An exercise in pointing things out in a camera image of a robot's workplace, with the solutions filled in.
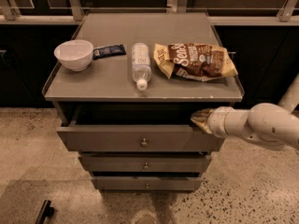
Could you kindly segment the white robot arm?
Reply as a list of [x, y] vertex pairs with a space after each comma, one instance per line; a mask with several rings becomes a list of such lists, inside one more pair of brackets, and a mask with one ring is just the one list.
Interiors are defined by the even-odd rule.
[[204, 132], [219, 138], [238, 137], [258, 147], [299, 149], [299, 118], [293, 114], [299, 105], [299, 75], [277, 105], [261, 103], [251, 109], [230, 106], [194, 112], [191, 121]]

